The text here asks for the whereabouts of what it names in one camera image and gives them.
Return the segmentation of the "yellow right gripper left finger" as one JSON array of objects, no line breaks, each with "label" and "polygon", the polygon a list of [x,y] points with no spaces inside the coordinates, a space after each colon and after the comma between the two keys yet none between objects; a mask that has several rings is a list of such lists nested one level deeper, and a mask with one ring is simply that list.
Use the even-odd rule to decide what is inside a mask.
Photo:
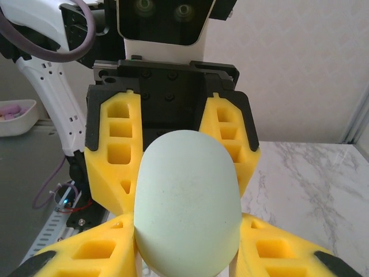
[{"label": "yellow right gripper left finger", "polygon": [[9,276],[142,276],[133,214],[45,247]]}]

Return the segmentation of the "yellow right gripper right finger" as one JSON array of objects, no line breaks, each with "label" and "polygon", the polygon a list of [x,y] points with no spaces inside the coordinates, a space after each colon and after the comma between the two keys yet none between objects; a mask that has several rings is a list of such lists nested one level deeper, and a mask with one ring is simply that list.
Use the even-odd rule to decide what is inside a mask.
[{"label": "yellow right gripper right finger", "polygon": [[329,250],[242,214],[238,252],[229,276],[360,276]]}]

